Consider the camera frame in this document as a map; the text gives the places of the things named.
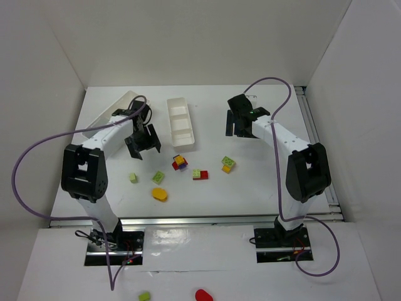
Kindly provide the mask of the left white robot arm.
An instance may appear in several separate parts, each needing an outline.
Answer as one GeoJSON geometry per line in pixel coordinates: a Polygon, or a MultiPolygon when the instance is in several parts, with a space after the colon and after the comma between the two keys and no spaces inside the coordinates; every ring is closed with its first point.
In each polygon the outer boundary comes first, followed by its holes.
{"type": "Polygon", "coordinates": [[[142,151],[155,148],[160,152],[161,149],[154,126],[147,122],[147,114],[127,121],[124,118],[123,114],[114,114],[107,128],[97,130],[82,144],[66,146],[61,175],[62,190],[76,199],[89,217],[95,218],[95,236],[102,237],[105,230],[107,239],[115,244],[120,242],[123,230],[106,197],[106,161],[122,144],[126,144],[131,158],[139,160],[142,151]]]}

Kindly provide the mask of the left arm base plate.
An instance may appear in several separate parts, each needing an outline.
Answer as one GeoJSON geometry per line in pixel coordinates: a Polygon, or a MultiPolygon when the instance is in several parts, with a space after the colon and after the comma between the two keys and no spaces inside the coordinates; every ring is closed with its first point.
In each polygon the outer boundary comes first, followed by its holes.
{"type": "MultiPolygon", "coordinates": [[[[101,233],[92,231],[87,234],[81,230],[75,231],[75,236],[85,238],[88,241],[84,266],[106,266],[105,242],[101,233]]],[[[127,265],[142,265],[144,231],[124,231],[119,241],[108,238],[108,249],[111,266],[119,266],[123,262],[127,265]]]]}

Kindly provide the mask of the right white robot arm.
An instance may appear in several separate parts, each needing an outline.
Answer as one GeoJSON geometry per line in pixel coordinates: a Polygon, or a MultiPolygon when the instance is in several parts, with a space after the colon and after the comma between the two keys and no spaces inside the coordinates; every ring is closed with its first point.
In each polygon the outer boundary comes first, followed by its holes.
{"type": "Polygon", "coordinates": [[[245,94],[227,102],[241,133],[261,139],[274,149],[279,198],[274,235],[282,243],[300,232],[314,200],[331,184],[326,149],[319,142],[311,144],[297,137],[265,108],[253,108],[245,94]]]}

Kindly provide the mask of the lime lego brick front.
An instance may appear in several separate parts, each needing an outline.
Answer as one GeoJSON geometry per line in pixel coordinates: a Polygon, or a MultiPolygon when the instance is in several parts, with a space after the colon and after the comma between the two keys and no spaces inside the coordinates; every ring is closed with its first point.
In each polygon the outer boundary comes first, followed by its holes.
{"type": "Polygon", "coordinates": [[[135,173],[130,173],[129,174],[129,180],[132,184],[138,183],[138,178],[135,173]]]}

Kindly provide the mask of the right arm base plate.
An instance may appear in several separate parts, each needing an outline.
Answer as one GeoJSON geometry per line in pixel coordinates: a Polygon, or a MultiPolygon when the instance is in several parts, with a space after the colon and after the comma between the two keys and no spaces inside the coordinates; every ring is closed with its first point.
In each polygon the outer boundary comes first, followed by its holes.
{"type": "Polygon", "coordinates": [[[313,261],[313,252],[308,230],[302,227],[298,234],[279,240],[273,228],[255,228],[254,236],[249,239],[256,248],[258,263],[281,263],[295,261],[313,261]]]}

